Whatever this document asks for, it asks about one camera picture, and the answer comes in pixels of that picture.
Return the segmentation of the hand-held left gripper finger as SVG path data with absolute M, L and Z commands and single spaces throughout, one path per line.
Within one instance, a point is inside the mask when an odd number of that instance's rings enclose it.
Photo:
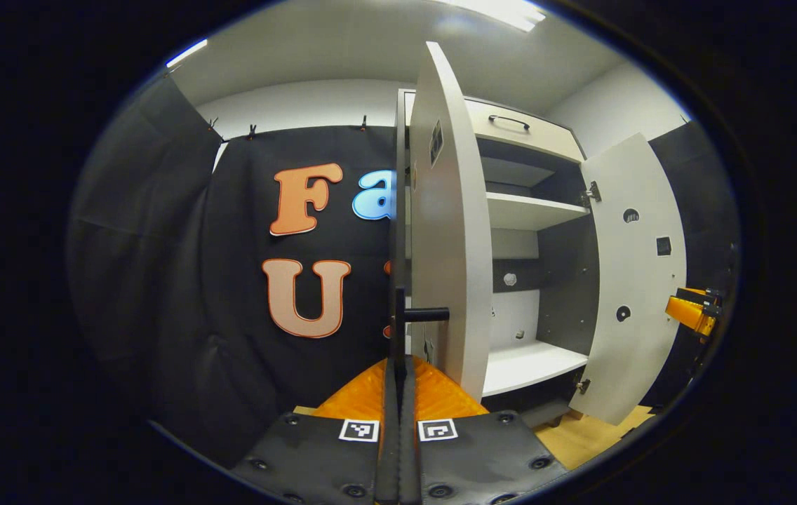
M 404 360 L 402 504 L 501 504 L 546 492 L 568 468 L 515 410 L 489 412 L 420 358 Z
M 394 503 L 398 428 L 387 358 L 311 412 L 281 415 L 232 473 L 286 504 Z

